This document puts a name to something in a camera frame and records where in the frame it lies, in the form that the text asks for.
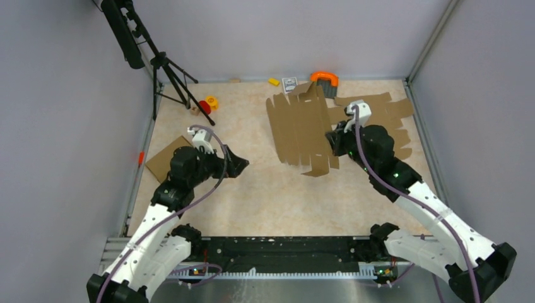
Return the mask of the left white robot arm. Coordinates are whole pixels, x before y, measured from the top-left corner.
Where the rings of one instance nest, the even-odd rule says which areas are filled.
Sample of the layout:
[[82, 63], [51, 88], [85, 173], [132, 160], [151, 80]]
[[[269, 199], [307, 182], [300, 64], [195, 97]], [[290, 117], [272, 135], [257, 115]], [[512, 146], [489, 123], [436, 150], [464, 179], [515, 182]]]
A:
[[90, 302], [149, 302], [157, 288], [184, 260], [202, 253], [201, 233], [178, 222], [196, 201], [194, 189], [209, 178], [236, 178], [249, 161], [223, 145], [218, 157], [204, 148], [182, 146], [170, 160], [137, 231], [115, 261], [86, 284]]

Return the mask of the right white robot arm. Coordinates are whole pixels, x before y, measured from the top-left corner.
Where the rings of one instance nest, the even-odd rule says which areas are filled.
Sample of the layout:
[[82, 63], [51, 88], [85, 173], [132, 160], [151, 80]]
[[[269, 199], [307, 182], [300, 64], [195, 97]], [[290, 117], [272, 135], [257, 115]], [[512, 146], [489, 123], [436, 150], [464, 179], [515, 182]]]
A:
[[335, 156], [348, 156], [367, 174], [373, 188], [431, 232], [427, 242], [393, 223], [370, 229], [370, 252], [378, 260], [405, 259], [448, 283], [463, 302], [485, 302], [509, 278], [517, 251], [481, 235], [444, 204], [422, 176], [393, 151], [383, 126], [344, 128], [341, 121], [325, 137]]

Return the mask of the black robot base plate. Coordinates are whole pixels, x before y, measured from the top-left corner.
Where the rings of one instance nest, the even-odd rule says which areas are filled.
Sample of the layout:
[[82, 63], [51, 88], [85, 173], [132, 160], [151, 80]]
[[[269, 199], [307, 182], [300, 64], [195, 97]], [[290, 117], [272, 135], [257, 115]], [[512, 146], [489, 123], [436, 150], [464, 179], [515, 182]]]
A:
[[212, 263], [224, 273], [324, 276], [399, 276], [401, 259], [380, 252], [368, 237], [204, 237], [192, 246], [187, 263]]

